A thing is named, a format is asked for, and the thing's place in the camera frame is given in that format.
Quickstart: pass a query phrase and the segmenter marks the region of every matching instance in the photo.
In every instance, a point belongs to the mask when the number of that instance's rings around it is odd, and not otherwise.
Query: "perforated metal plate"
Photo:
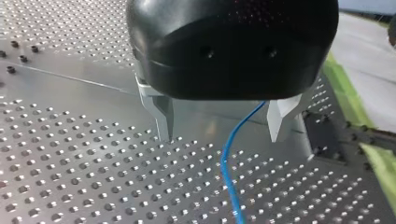
[[[256,103],[175,101],[182,137],[159,142],[132,72],[118,69],[133,63],[124,0],[0,4],[1,223],[234,223],[219,154]],[[307,161],[298,125],[272,144],[264,115],[229,161],[248,223],[395,222],[373,173]]]
[[[219,146],[165,144],[22,100],[0,106],[4,223],[234,223]],[[250,222],[381,223],[362,177],[243,149],[230,168]]]
[[[133,65],[126,0],[5,0],[0,37],[104,64]]]

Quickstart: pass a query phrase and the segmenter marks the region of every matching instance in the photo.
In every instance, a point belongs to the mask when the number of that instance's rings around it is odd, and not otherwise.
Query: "hole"
[[[200,48],[199,54],[202,58],[211,59],[215,55],[215,51],[209,46],[203,46]]]
[[[263,56],[265,58],[272,59],[275,58],[276,55],[277,55],[277,50],[274,46],[268,46],[264,49]]]

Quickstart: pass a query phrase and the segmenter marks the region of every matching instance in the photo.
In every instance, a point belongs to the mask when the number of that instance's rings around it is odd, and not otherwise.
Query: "green surface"
[[[396,157],[391,150],[361,143],[389,204],[396,214]]]
[[[329,54],[323,66],[323,72],[329,79],[337,101],[346,120],[352,124],[374,128],[361,103],[361,98],[347,77],[344,68]],[[396,157],[392,151],[361,143],[361,147],[372,164],[375,175],[384,191],[393,213],[396,215]]]
[[[331,54],[329,54],[328,60],[323,66],[323,71],[332,85],[346,120],[354,125],[366,125],[374,128],[375,126],[364,110],[361,98],[353,88],[344,68],[336,62]]]

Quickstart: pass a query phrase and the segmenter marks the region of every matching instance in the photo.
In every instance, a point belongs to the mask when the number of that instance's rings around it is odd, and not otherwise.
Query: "blue cable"
[[[260,110],[265,105],[265,102],[260,103],[253,111],[250,112],[238,125],[233,128],[233,131],[230,133],[228,140],[223,147],[223,152],[221,154],[220,159],[220,170],[223,175],[224,183],[227,186],[228,193],[230,194],[231,203],[233,205],[233,210],[236,213],[236,223],[237,224],[245,224],[244,215],[242,214],[241,205],[239,204],[238,196],[236,195],[235,188],[233,187],[233,181],[230,178],[230,174],[227,169],[227,158],[230,155],[230,148],[233,144],[233,139],[238,133],[239,129],[248,121],[258,110]]]

